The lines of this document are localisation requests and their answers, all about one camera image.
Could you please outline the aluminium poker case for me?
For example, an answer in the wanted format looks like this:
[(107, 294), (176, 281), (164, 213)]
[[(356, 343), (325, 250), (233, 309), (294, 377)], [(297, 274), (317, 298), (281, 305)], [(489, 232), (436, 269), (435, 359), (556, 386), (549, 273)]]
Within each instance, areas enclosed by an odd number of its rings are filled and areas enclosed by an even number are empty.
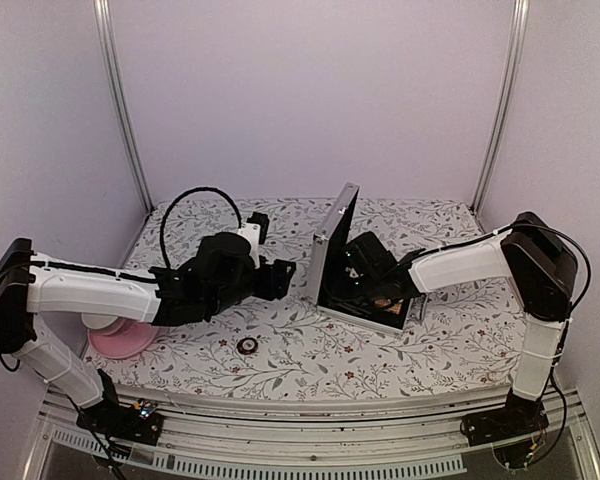
[(325, 315), (398, 334), (423, 321), (427, 297), (375, 233), (349, 237), (358, 194), (345, 184), (313, 234), (306, 296)]

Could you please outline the single red poker chip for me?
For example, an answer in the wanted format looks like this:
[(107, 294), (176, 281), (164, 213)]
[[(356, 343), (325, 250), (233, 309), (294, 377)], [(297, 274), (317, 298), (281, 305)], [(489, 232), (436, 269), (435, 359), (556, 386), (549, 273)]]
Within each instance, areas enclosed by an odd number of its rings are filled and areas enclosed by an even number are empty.
[(236, 348), (242, 355), (251, 355), (257, 351), (258, 342), (252, 337), (243, 338), (237, 343)]

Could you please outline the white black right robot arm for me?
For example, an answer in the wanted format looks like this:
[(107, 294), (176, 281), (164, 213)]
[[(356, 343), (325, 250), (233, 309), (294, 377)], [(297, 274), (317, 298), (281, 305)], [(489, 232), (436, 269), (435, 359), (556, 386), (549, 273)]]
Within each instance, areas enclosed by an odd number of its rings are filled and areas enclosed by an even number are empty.
[(436, 249), (420, 249), (402, 259), (373, 232), (343, 246), (334, 266), (325, 268), (327, 299), (361, 316), (388, 305), (409, 302), (443, 288), (491, 278), (508, 279), (525, 315), (525, 336), (511, 387), (516, 399), (497, 415), (497, 427), (517, 436), (536, 417), (572, 312), (582, 297), (574, 292), (578, 264), (588, 260), (568, 235), (549, 227), (537, 214), (516, 219), (481, 237)]

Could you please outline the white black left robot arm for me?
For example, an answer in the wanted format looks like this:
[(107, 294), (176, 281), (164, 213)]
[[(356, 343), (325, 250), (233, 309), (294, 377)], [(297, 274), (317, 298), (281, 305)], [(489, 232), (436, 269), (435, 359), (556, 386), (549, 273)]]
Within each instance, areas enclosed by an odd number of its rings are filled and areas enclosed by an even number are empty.
[(127, 319), (157, 327), (208, 322), (254, 297), (284, 298), (296, 265), (259, 253), (267, 217), (253, 215), (237, 232), (202, 238), (176, 269), (120, 270), (73, 264), (36, 253), (18, 238), (0, 259), (0, 354), (29, 365), (60, 388), (108, 434), (128, 426), (109, 377), (84, 364), (41, 319), (69, 312), (111, 324)]

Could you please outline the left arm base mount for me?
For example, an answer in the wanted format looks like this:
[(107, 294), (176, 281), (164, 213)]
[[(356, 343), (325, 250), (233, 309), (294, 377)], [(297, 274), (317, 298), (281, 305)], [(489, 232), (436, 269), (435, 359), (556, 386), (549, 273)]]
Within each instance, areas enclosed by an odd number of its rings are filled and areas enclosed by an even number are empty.
[(115, 391), (103, 394), (97, 404), (80, 408), (77, 426), (84, 430), (103, 434), (107, 439), (156, 446), (162, 433), (164, 416), (158, 412), (158, 404), (140, 398), (131, 405), (122, 405)]

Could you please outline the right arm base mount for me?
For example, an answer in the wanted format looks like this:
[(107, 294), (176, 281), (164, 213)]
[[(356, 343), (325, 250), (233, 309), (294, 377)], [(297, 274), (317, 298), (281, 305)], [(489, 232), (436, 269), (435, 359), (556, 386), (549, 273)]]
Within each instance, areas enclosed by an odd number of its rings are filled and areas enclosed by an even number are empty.
[(543, 394), (544, 389), (538, 397), (527, 399), (510, 388), (503, 406), (463, 416), (460, 433), (467, 438), (470, 446), (539, 433), (549, 426)]

